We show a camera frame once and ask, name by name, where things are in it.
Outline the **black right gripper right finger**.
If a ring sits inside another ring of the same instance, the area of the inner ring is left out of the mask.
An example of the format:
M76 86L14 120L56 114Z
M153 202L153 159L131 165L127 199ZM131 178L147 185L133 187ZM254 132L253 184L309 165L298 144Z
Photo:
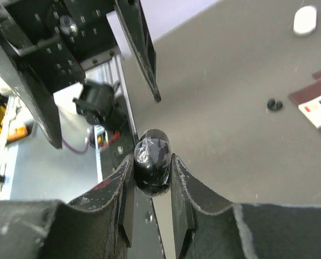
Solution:
M321 258L321 205L234 203L171 165L177 258Z

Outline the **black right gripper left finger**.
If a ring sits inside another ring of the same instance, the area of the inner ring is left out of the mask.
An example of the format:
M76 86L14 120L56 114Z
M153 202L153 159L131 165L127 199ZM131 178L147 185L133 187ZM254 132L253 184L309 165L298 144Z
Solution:
M0 258L126 258L132 228L123 228L133 155L108 178L69 203L0 201Z

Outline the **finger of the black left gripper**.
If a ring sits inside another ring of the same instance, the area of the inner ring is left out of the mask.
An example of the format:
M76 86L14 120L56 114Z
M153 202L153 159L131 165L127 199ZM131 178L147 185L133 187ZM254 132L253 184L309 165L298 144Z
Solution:
M141 2L116 0L114 8L153 99L159 103L161 95L156 82L156 52Z

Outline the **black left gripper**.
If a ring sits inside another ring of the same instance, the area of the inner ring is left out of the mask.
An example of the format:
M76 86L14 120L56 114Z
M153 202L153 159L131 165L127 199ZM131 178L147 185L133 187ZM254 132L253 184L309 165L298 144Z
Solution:
M51 93L117 52L112 11L113 1L0 1L0 77L56 149L63 138Z

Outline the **black earbud charging case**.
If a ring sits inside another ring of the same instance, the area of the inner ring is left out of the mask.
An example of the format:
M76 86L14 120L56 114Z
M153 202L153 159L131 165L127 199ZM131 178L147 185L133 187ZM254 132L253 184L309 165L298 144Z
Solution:
M172 151L168 136L159 129L144 132L134 149L134 179L148 197L161 196L171 185Z

